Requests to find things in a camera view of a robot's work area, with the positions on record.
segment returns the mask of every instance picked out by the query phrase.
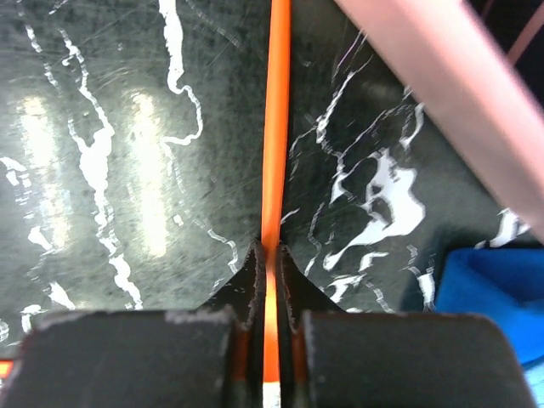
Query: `white marble vein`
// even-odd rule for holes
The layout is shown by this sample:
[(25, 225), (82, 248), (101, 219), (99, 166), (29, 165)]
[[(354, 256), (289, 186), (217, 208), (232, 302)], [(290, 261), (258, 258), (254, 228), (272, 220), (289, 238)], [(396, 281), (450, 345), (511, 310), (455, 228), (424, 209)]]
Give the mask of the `white marble vein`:
[(349, 176), (351, 176), (351, 174), (362, 162), (362, 160), (357, 161), (355, 165), (351, 167), (351, 170), (346, 173), (344, 171), (343, 156), (338, 157), (337, 172), (334, 174), (334, 176), (332, 176), (333, 182), (331, 187), (331, 199), (329, 200), (329, 207), (341, 196), (347, 196), (349, 201), (352, 201), (354, 199), (354, 195), (343, 188), (342, 182)]
[(434, 309), (434, 295), (436, 292), (434, 283), (434, 256), (428, 260), (428, 267), (423, 274), (419, 268), (414, 266), (417, 259), (418, 250), (413, 245), (408, 245), (406, 249), (410, 252), (410, 260), (408, 264), (401, 269), (409, 270), (417, 279), (417, 284), (423, 296), (423, 308), (425, 310)]
[(295, 173), (297, 172), (297, 169), (298, 169), (298, 158), (302, 154), (302, 151), (299, 151), (295, 155), (295, 151), (297, 149), (297, 144), (301, 139), (303, 139), (306, 136), (308, 136), (309, 134), (311, 134), (314, 130), (315, 130), (315, 126), (312, 126), (312, 128), (310, 130), (304, 132), (303, 134), (299, 134), (295, 138), (295, 140), (292, 142), (291, 147), (289, 148), (289, 162), (292, 162), (292, 168), (291, 168), (291, 171), (289, 173), (289, 181), (293, 181), (293, 179), (295, 177)]
[(55, 14), (59, 9), (64, 6), (66, 3), (68, 3), (70, 0), (61, 0), (53, 5), (51, 10), (49, 10), (49, 15)]
[(184, 29), (181, 25), (181, 20), (178, 16), (176, 9), (176, 0), (159, 0), (159, 13), (161, 13), (164, 19), (164, 39), (166, 41), (166, 47), (168, 54), (170, 55), (170, 64), (168, 66), (167, 85), (170, 91), (174, 94), (180, 95), (183, 92), (187, 93), (191, 103), (196, 109), (196, 133), (191, 133), (183, 138), (177, 138), (174, 136), (168, 136), (163, 139), (165, 143), (172, 143), (174, 145), (186, 146), (191, 141), (198, 139), (202, 135), (204, 124), (202, 122), (202, 107), (198, 98), (193, 92), (193, 88), (189, 85), (178, 87), (178, 81), (185, 73), (184, 59), (183, 59), (183, 42), (184, 42)]
[(210, 291), (210, 297), (215, 294), (215, 292), (219, 289), (219, 285), (221, 285), (221, 282), (224, 281), (224, 278), (219, 278), (215, 282), (213, 282), (212, 290)]
[(111, 153), (111, 139), (115, 134), (115, 130), (111, 126), (104, 109), (102, 109), (98, 100), (88, 89), (89, 73), (81, 51), (71, 41), (65, 30), (59, 29), (59, 33), (63, 37), (65, 46), (70, 53), (68, 58), (71, 59), (75, 57), (81, 69), (82, 76), (78, 91), (91, 103), (96, 115), (102, 123), (102, 128), (94, 133), (93, 143), (90, 146), (87, 146), (85, 141), (76, 134), (73, 120), (70, 119), (68, 123), (71, 137), (76, 142), (77, 148), (81, 153), (79, 167), (89, 186), (94, 189), (94, 203), (99, 210), (98, 214), (94, 217), (94, 221), (99, 226), (96, 235), (99, 238), (99, 242), (106, 247), (110, 253), (109, 264), (116, 270), (114, 282), (119, 288), (130, 295), (134, 302), (135, 309), (142, 309), (143, 304), (140, 291), (136, 285), (129, 280), (131, 269), (124, 259), (121, 243), (117, 239), (112, 225), (114, 220), (113, 207), (105, 196), (105, 192), (108, 188), (108, 156)]
[(297, 208), (296, 210), (292, 210), (290, 212), (288, 212), (286, 215), (284, 215), (283, 217), (281, 217), (281, 221), (280, 221), (280, 224), (284, 224), (288, 218), (290, 218), (292, 215), (295, 215), (296, 213), (298, 213), (300, 211), (300, 207)]
[(26, 167), (20, 164), (11, 157), (0, 157), (0, 162), (6, 167), (6, 179), (13, 187), (23, 187), (23, 193), (18, 190), (15, 191), (15, 200), (20, 205), (26, 204), (28, 195), (31, 193), (28, 189), (31, 188), (32, 182), (30, 181), (28, 171)]
[(388, 252), (370, 252), (363, 256), (360, 260), (359, 274), (358, 275), (341, 275), (338, 276), (327, 287), (334, 287), (335, 292), (331, 296), (331, 300), (335, 303), (339, 303), (343, 300), (344, 293), (350, 286), (357, 287), (361, 282), (370, 289), (376, 296), (377, 303), (381, 306), (383, 311), (387, 313), (393, 312), (388, 303), (383, 297), (383, 292), (373, 283), (368, 280), (368, 273), (366, 272), (372, 266), (372, 260), (374, 258), (383, 258), (389, 255)]
[(53, 251), (53, 245), (43, 236), (39, 225), (35, 225), (31, 228), (31, 232), (28, 234), (28, 241), (33, 244), (37, 244), (42, 247), (46, 252)]
[(315, 247), (315, 255), (308, 261), (308, 264), (306, 265), (306, 268), (304, 268), (304, 275), (305, 276), (309, 275), (309, 271), (314, 266), (315, 260), (317, 259), (317, 257), (320, 256), (321, 248), (323, 247), (321, 245), (321, 243), (315, 239), (314, 230), (315, 230), (315, 224), (317, 223), (317, 218), (320, 216), (321, 210), (323, 209), (324, 205), (325, 205), (325, 203), (322, 202), (317, 207), (317, 210), (315, 211), (314, 216), (312, 217), (312, 224), (309, 226), (308, 241), (310, 241), (311, 244)]
[(2, 319), (0, 319), (0, 343), (8, 340), (9, 337), (9, 325)]
[[(410, 136), (402, 135), (399, 139), (399, 143), (402, 145), (402, 147), (405, 148), (406, 151), (410, 151), (410, 144), (411, 142), (416, 138), (416, 136), (421, 132), (423, 123), (425, 120), (425, 114), (423, 112), (424, 104), (418, 104), (414, 108), (414, 117), (416, 118), (416, 127), (414, 128), (414, 131)], [(402, 128), (402, 132), (404, 133), (407, 126), (404, 126)]]
[(229, 265), (232, 273), (235, 274), (238, 271), (238, 268), (236, 267), (238, 262), (238, 250), (236, 249), (235, 242), (232, 240), (227, 240), (224, 236), (216, 234), (211, 228), (207, 231), (207, 234), (214, 240), (222, 242), (230, 247), (230, 250), (232, 251), (232, 259), (227, 264)]
[[(510, 208), (505, 208), (498, 215), (501, 216), (501, 224), (495, 238), (489, 241), (491, 248), (502, 247), (530, 230), (530, 226), (524, 223), (518, 217), (518, 214)], [(482, 241), (476, 245), (476, 248), (483, 248), (484, 246), (485, 241)]]
[(334, 72), (332, 74), (332, 79), (337, 77), (338, 72), (340, 71), (340, 68), (342, 67), (344, 61), (346, 61), (346, 59), (348, 57), (350, 57), (350, 59), (352, 60), (354, 58), (354, 56), (357, 55), (357, 53), (363, 48), (365, 43), (366, 43), (366, 36), (364, 36), (363, 33), (361, 31), (359, 31), (357, 33), (357, 37), (354, 39), (354, 41), (349, 46), (348, 51), (346, 51), (346, 54), (343, 55), (343, 57), (340, 59), (340, 62), (338, 62), (336, 68), (334, 69)]
[(331, 103), (326, 107), (325, 113), (320, 115), (316, 119), (317, 126), (315, 127), (315, 143), (323, 144), (324, 142), (326, 142), (326, 129), (329, 126), (329, 121), (331, 120), (331, 116), (338, 105), (338, 101), (342, 98), (342, 95), (346, 90), (346, 87), (349, 85), (349, 82), (356, 74), (361, 72), (363, 68), (365, 68), (370, 63), (370, 61), (371, 57), (360, 68), (355, 71), (351, 71), (346, 76), (346, 79), (343, 81), (342, 86), (332, 95)]
[(58, 303), (69, 310), (76, 309), (76, 305), (70, 300), (70, 298), (68, 297), (68, 293), (66, 293), (64, 287), (59, 285), (58, 282), (50, 282), (49, 285), (51, 286), (49, 298), (53, 302)]
[[(388, 149), (372, 153), (369, 158), (377, 161), (377, 171), (366, 186), (365, 203), (360, 207), (372, 220), (342, 250), (326, 255), (323, 261), (326, 270), (334, 268), (350, 247), (372, 245), (390, 236), (408, 235), (425, 218), (425, 206), (411, 193), (417, 170), (399, 167)], [(374, 201), (378, 199), (388, 205), (391, 222), (373, 210)]]
[(45, 313), (47, 310), (43, 310), (42, 306), (39, 304), (29, 304), (24, 309), (20, 311), (20, 326), (23, 329), (23, 332), (26, 334), (30, 333), (32, 330), (31, 317)]
[[(187, 136), (184, 136), (183, 138), (179, 138), (175, 136), (167, 136), (162, 138), (163, 149), (165, 151), (166, 156), (169, 159), (168, 173), (169, 175), (173, 174), (173, 176), (175, 177), (176, 183), (178, 185), (179, 191), (182, 193), (182, 195), (184, 195), (186, 193), (186, 190), (183, 185), (183, 180), (181, 179), (178, 161), (168, 144), (186, 146), (186, 145), (189, 145), (193, 140), (196, 140), (201, 137), (202, 132), (204, 130), (204, 123), (202, 121), (202, 106), (201, 106), (200, 100), (195, 96), (195, 93), (193, 92), (193, 88), (191, 86), (184, 85), (183, 87), (179, 88), (179, 85), (178, 85), (179, 80), (185, 73), (185, 69), (184, 69), (184, 58), (183, 58), (184, 29), (181, 24), (181, 19), (178, 16), (176, 1), (175, 0), (159, 0), (159, 13), (162, 15), (162, 18), (164, 19), (163, 34), (164, 34), (164, 39), (166, 42), (166, 48), (167, 48), (168, 54), (170, 55), (170, 62), (169, 62), (168, 74), (167, 74), (168, 88), (170, 89), (172, 93), (177, 95), (180, 95), (183, 92), (185, 92), (187, 96), (189, 97), (191, 103), (195, 107), (195, 116), (196, 116), (196, 125), (197, 125), (197, 130), (195, 133), (191, 133)], [(203, 18), (205, 21), (208, 21), (206, 20), (206, 16), (204, 16), (203, 14), (199, 14), (199, 17)], [(216, 31), (220, 35), (223, 35), (224, 37), (229, 39), (236, 46), (235, 39), (228, 37), (227, 33), (223, 29), (216, 27)], [(237, 251), (235, 242), (232, 240), (228, 240), (227, 238), (221, 235), (216, 234), (208, 222), (201, 223), (196, 218), (192, 218), (188, 213), (187, 215), (192, 219), (193, 222), (195, 222), (195, 224), (203, 228), (212, 239), (216, 241), (220, 241), (230, 247), (232, 251), (232, 259), (227, 264), (230, 270), (232, 271), (232, 273), (233, 274), (236, 273), (236, 271), (238, 270), (236, 266), (236, 263), (238, 262), (238, 251)]]

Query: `pink tube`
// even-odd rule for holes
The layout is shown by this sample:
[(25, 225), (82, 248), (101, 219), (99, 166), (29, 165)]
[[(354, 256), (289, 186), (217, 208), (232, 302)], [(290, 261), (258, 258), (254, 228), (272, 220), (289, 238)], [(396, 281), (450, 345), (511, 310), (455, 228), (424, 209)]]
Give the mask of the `pink tube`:
[(533, 38), (535, 38), (535, 35), (541, 30), (542, 26), (544, 26), (544, 2), (536, 9), (527, 25), (519, 34), (516, 42), (508, 51), (507, 58), (512, 65), (518, 62), (519, 57), (529, 47), (530, 42), (533, 41)]
[(544, 120), (458, 0), (337, 0), (490, 193), (544, 242)]

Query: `blue object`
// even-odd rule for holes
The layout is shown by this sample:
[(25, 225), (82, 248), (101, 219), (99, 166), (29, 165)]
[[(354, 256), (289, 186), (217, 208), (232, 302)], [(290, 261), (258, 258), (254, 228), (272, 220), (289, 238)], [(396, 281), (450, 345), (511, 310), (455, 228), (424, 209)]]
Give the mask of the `blue object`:
[(493, 320), (544, 405), (544, 249), (460, 249), (448, 257), (437, 312)]

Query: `white speck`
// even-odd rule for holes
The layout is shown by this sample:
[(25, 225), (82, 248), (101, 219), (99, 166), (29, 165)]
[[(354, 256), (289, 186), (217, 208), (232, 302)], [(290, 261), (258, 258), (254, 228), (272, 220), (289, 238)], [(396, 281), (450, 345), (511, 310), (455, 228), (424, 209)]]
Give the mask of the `white speck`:
[[(389, 236), (410, 234), (425, 218), (425, 206), (411, 193), (417, 176), (416, 169), (401, 168), (388, 149), (369, 156), (377, 161), (377, 171), (366, 186), (366, 201), (362, 209), (372, 217), (363, 231), (336, 254), (329, 253), (323, 267), (331, 270), (350, 247), (375, 244)], [(382, 215), (372, 210), (375, 200), (383, 200), (389, 207), (392, 221), (389, 224)]]
[(69, 310), (74, 310), (76, 308), (76, 305), (68, 298), (68, 294), (61, 285), (57, 282), (51, 282), (49, 285), (51, 286), (49, 297), (53, 302), (61, 304)]
[(181, 216), (179, 214), (176, 214), (173, 216), (173, 222), (178, 226), (178, 227), (183, 227), (184, 225), (184, 220), (181, 219)]
[(281, 224), (284, 224), (284, 223), (287, 221), (287, 219), (288, 219), (289, 217), (291, 217), (292, 215), (295, 215), (295, 214), (298, 213), (299, 211), (300, 211), (300, 207), (297, 208), (296, 210), (293, 210), (293, 211), (288, 212), (286, 215), (284, 215), (283, 217), (281, 217), (281, 222), (280, 222), (280, 223), (281, 223)]

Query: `dark marble surface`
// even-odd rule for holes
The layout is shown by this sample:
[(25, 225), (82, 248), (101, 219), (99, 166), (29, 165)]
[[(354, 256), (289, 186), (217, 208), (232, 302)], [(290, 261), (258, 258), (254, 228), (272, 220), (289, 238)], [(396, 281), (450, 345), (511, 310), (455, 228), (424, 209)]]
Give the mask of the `dark marble surface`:
[[(268, 21), (249, 0), (0, 5), (0, 357), (49, 310), (192, 308), (241, 265)], [(448, 249), (527, 230), (332, 0), (293, 4), (284, 214), (301, 270), (364, 311), (431, 307)]]
[(0, 355), (43, 311), (205, 301), (260, 225), (269, 7), (21, 0), (0, 15)]

